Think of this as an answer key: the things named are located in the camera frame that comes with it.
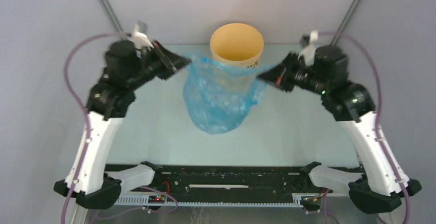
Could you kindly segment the yellow cartoon trash bin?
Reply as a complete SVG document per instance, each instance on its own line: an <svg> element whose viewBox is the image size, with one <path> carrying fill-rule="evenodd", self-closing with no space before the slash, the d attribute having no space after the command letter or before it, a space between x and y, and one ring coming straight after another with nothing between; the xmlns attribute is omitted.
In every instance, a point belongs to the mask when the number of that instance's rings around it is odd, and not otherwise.
<svg viewBox="0 0 436 224"><path fill-rule="evenodd" d="M221 26L212 34L209 47L214 61L256 68L264 50L264 39L251 25L231 23Z"/></svg>

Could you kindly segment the blue plastic trash bag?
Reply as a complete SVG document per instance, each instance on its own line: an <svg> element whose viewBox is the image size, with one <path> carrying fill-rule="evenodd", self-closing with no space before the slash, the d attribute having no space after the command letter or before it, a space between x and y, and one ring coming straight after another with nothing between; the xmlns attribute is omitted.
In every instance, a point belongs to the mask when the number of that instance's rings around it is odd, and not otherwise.
<svg viewBox="0 0 436 224"><path fill-rule="evenodd" d="M183 88L183 98L192 123L211 134L224 134L238 128L253 106L264 96L267 84L257 75L274 67L230 66L201 53L187 55L191 64Z"/></svg>

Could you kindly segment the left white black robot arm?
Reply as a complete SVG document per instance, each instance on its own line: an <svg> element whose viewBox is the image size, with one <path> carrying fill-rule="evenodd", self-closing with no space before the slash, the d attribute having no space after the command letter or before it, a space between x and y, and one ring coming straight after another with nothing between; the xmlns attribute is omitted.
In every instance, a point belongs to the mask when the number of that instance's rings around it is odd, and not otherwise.
<svg viewBox="0 0 436 224"><path fill-rule="evenodd" d="M83 104L85 130L71 172L54 184L54 191L72 197L91 210L112 207L120 195L145 186L157 191L162 177L158 166L142 162L119 172L106 172L114 136L135 101L135 91L149 81L167 80L191 63L191 59L165 49L158 41L112 43L104 55L105 67Z"/></svg>

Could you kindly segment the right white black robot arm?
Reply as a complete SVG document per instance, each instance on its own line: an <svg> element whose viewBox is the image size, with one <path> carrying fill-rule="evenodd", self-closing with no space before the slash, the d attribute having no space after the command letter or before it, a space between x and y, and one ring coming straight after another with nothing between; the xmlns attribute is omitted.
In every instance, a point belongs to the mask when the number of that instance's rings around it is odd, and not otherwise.
<svg viewBox="0 0 436 224"><path fill-rule="evenodd" d="M325 188L348 196L366 214L389 213L402 199L422 186L409 178L397 163L382 128L375 123L376 105L367 89L349 80L349 59L337 46L314 49L312 63L294 52L257 76L271 86L290 92L299 87L320 95L324 108L349 133L363 173L349 173L319 162L301 169L299 185L305 192Z"/></svg>

